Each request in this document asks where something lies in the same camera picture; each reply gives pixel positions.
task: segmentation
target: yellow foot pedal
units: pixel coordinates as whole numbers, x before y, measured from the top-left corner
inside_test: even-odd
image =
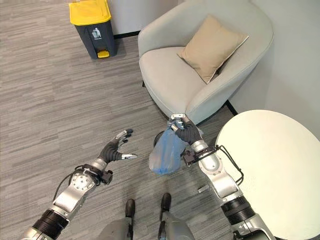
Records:
[[[107,57],[110,57],[110,54],[108,51],[103,50],[103,51],[98,52],[98,58],[102,59],[102,58],[107,58]]]

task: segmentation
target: cushion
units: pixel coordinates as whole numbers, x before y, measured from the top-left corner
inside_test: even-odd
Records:
[[[208,15],[199,30],[178,55],[208,84],[217,69],[248,37],[247,34],[226,29],[216,18]]]
[[[167,116],[185,113],[188,103],[207,86],[196,71],[178,57],[182,49],[179,46],[150,50],[139,60],[145,86]]]

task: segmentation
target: white table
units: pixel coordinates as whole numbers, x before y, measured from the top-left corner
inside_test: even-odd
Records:
[[[216,144],[224,145],[242,169],[240,188],[276,237],[320,234],[320,142],[308,129],[278,112],[251,110],[228,121]],[[226,156],[217,154],[238,179]]]

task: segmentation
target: robot wrist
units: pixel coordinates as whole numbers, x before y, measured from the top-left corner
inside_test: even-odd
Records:
[[[203,151],[204,149],[207,149],[208,144],[203,139],[201,139],[201,140],[195,141],[191,145],[191,148],[195,153],[199,153],[199,152]]]

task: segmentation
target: baseboard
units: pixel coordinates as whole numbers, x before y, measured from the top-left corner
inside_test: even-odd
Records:
[[[232,106],[231,102],[229,102],[229,100],[227,100],[225,102],[225,105],[228,107],[228,109],[230,110],[230,112],[235,116],[237,115],[237,111],[235,110],[234,106]]]
[[[140,33],[140,31],[132,31],[132,32],[127,32],[127,33],[122,33],[122,34],[116,34],[114,35],[114,39],[123,39],[127,37],[132,37],[132,36],[137,36]]]

